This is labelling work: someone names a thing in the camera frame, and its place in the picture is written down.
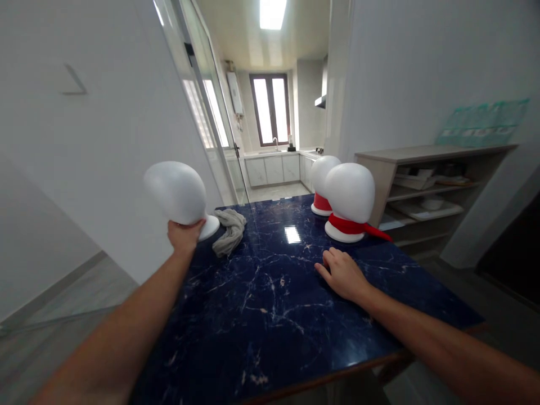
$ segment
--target towel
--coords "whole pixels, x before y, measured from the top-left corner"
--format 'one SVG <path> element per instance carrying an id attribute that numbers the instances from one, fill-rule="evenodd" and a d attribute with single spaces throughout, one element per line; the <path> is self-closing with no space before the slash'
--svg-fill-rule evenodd
<path id="1" fill-rule="evenodd" d="M 242 237 L 244 236 L 244 225 L 246 224 L 246 218 L 234 211 L 227 208 L 224 211 L 216 210 L 214 215 L 219 219 L 221 225 L 227 228 L 225 234 L 217 239 L 212 245 L 217 257 L 229 256 L 232 251 L 240 244 Z"/>

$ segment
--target marble tabletop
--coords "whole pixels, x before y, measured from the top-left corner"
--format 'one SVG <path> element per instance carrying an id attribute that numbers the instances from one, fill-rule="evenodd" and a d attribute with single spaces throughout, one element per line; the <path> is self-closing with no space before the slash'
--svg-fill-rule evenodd
<path id="1" fill-rule="evenodd" d="M 395 245 L 331 240 L 313 195 L 233 206 L 247 219 L 228 258 L 197 247 L 132 403 L 229 403 L 389 356 L 402 345 L 314 269 L 331 246 L 397 300 L 458 327 L 484 320 Z"/>

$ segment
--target range hood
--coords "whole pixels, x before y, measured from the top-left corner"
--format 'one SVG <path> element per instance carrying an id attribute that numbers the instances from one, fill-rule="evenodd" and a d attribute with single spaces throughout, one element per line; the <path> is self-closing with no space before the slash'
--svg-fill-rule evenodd
<path id="1" fill-rule="evenodd" d="M 328 77 L 328 55 L 325 56 L 325 64 L 322 68 L 322 89 L 321 96 L 315 100 L 315 107 L 326 108 L 326 79 Z"/>

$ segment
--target forearm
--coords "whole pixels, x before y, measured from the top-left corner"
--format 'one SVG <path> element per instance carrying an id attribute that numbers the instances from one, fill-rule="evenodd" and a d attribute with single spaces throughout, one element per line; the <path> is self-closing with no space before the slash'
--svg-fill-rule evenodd
<path id="1" fill-rule="evenodd" d="M 35 402 L 126 402 L 167 322 L 192 255 L 193 250 L 174 253 L 98 326 Z"/>
<path id="2" fill-rule="evenodd" d="M 370 288 L 355 302 L 468 402 L 534 402 L 540 377 L 481 341 Z"/>

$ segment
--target red fabric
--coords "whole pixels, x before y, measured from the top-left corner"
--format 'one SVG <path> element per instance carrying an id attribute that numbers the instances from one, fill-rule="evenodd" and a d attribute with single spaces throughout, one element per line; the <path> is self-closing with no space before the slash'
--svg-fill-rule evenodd
<path id="1" fill-rule="evenodd" d="M 347 235 L 357 235 L 359 233 L 365 232 L 368 235 L 376 236 L 381 239 L 392 242 L 392 238 L 390 236 L 385 234 L 383 231 L 379 231 L 377 228 L 373 228 L 373 226 L 369 225 L 368 223 L 360 224 L 358 222 L 349 221 L 343 218 L 338 218 L 333 213 L 330 214 L 328 221 L 332 225 L 334 225 L 334 227 L 338 231 L 346 233 Z"/>
<path id="2" fill-rule="evenodd" d="M 326 198 L 315 193 L 315 200 L 313 201 L 315 208 L 322 211 L 332 211 L 332 207 Z"/>

